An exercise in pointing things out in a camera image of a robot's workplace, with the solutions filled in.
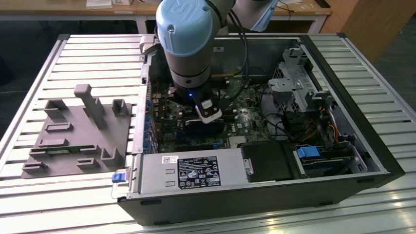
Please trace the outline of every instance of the blue tab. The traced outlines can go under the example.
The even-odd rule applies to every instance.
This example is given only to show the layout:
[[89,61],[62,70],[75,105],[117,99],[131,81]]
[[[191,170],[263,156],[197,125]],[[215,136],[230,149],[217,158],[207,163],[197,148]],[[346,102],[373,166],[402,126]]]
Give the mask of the blue tab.
[[111,177],[111,181],[114,183],[122,183],[126,182],[126,173],[117,173]]
[[298,155],[301,158],[303,157],[319,157],[321,154],[319,154],[319,150],[318,150],[318,147],[317,146],[305,146],[305,147],[301,147],[298,150]]

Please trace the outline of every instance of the gray plastic base plate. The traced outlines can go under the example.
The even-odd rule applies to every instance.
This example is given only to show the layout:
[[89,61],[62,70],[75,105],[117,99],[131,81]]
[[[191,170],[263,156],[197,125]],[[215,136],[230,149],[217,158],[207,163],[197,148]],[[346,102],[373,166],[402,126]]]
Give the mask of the gray plastic base plate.
[[131,104],[126,107],[129,113],[117,117],[113,105],[103,105],[107,128],[102,130],[87,116],[85,106],[69,106],[59,111],[63,116],[54,121],[49,118],[22,178],[114,172],[125,168]]

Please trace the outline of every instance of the warning label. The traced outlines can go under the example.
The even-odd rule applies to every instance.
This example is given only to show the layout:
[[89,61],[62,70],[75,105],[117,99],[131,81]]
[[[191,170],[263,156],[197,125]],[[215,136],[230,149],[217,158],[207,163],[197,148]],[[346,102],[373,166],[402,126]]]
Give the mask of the warning label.
[[217,156],[178,159],[178,176],[181,189],[221,186]]

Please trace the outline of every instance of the black plastic bracket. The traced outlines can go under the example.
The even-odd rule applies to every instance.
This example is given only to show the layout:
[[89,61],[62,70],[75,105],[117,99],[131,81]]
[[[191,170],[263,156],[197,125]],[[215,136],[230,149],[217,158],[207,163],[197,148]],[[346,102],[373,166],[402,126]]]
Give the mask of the black plastic bracket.
[[338,37],[339,38],[349,38],[347,34],[345,34],[345,33],[338,33]]
[[70,36],[71,36],[71,34],[59,34],[58,40],[69,40]]

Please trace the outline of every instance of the table leg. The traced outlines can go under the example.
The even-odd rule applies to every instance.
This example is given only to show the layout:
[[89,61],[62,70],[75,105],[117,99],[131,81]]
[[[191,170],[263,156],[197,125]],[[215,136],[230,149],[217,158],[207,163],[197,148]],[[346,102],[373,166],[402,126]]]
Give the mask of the table leg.
[[311,25],[309,33],[319,33],[321,32],[321,29],[325,26],[326,19],[327,19],[327,16],[317,16],[315,17],[315,21]]
[[147,20],[146,16],[135,16],[139,34],[147,34],[149,33],[149,29],[146,26],[146,20]]

